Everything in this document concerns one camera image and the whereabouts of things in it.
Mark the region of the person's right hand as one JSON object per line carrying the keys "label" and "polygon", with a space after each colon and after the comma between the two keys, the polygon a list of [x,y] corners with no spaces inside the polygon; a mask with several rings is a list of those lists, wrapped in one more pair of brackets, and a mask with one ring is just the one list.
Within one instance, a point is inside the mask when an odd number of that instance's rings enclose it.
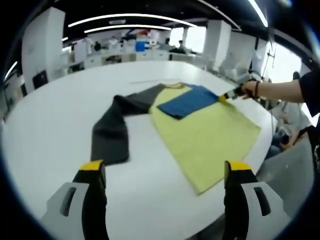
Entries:
{"label": "person's right hand", "polygon": [[257,91],[256,91],[256,86],[257,86],[258,82],[256,80],[250,80],[245,82],[242,86],[241,86],[241,90],[243,91],[243,96],[242,99],[246,100],[246,99],[256,99],[257,98]]}

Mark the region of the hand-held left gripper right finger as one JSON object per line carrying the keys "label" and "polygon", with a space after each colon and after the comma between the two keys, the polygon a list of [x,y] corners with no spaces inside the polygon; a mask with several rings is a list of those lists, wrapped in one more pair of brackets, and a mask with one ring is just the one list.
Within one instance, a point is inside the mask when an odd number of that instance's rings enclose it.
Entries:
{"label": "hand-held left gripper right finger", "polygon": [[242,161],[224,162],[225,240],[278,240],[291,222],[284,202]]}

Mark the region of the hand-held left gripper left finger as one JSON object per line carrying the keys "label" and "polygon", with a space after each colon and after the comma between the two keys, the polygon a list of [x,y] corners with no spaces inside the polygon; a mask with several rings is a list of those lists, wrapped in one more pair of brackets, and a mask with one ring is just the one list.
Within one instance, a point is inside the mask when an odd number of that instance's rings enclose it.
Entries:
{"label": "hand-held left gripper left finger", "polygon": [[41,225],[55,240],[108,240],[104,161],[82,165],[47,201]]}

